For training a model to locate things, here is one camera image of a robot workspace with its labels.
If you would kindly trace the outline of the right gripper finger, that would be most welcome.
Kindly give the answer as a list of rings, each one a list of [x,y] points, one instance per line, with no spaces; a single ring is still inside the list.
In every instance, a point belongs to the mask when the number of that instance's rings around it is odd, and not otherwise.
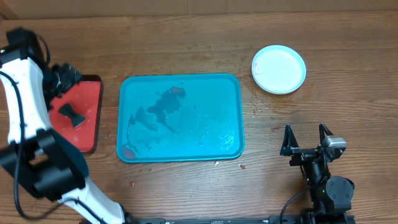
[[[327,128],[324,123],[319,124],[319,136],[320,136],[320,144],[327,136],[332,136],[333,133]]]
[[[300,148],[294,136],[292,128],[288,124],[285,127],[284,140],[281,146],[280,154],[295,154],[299,149]]]

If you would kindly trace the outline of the dark green sponge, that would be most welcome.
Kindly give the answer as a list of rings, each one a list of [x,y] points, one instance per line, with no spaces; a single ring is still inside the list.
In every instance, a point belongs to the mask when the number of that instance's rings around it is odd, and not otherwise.
[[[58,112],[69,118],[74,128],[80,125],[86,119],[83,115],[77,113],[70,103],[61,106],[58,109]]]

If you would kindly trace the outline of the light blue plate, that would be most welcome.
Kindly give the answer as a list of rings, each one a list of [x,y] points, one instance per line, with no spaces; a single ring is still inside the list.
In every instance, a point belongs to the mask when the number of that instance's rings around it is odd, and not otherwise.
[[[251,73],[264,91],[286,95],[302,86],[307,68],[304,59],[295,50],[284,45],[269,45],[255,54]]]

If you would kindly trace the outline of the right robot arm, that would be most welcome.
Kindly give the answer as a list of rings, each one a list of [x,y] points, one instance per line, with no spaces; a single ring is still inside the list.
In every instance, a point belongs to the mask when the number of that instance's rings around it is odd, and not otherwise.
[[[320,143],[317,147],[301,149],[290,125],[285,127],[280,155],[290,157],[290,166],[299,166],[307,188],[294,195],[282,208],[278,221],[283,223],[354,223],[351,210],[354,183],[342,176],[332,176],[328,164],[341,157],[346,141],[335,136],[323,123],[319,124]],[[312,206],[298,215],[285,216],[287,207],[308,193]]]

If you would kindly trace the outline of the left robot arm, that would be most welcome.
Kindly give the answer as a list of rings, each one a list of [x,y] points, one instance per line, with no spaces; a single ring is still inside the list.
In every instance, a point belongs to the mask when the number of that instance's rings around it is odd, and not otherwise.
[[[32,217],[24,213],[19,187],[35,198],[66,205],[88,223],[135,223],[124,207],[110,200],[89,177],[83,154],[54,130],[50,102],[81,82],[71,65],[50,66],[44,39],[22,27],[6,33],[8,45],[1,48],[1,81],[9,113],[8,146],[1,150],[1,166],[14,179],[13,196],[19,215],[30,221],[46,218],[53,211]]]

